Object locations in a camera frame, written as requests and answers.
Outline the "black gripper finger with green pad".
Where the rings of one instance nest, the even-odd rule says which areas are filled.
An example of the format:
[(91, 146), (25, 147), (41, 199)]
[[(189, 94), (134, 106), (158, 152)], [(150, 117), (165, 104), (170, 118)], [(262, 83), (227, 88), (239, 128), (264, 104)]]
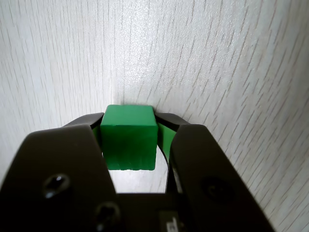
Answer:
[(201, 232), (272, 232), (273, 228), (206, 126), (156, 113), (171, 129), (170, 163), (195, 229)]

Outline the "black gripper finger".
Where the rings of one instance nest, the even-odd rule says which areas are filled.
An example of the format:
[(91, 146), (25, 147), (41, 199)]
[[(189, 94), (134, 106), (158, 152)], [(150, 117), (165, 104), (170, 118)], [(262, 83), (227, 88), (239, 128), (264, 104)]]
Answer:
[(97, 140), (103, 113), (29, 134), (0, 190), (3, 232), (111, 232), (116, 193)]

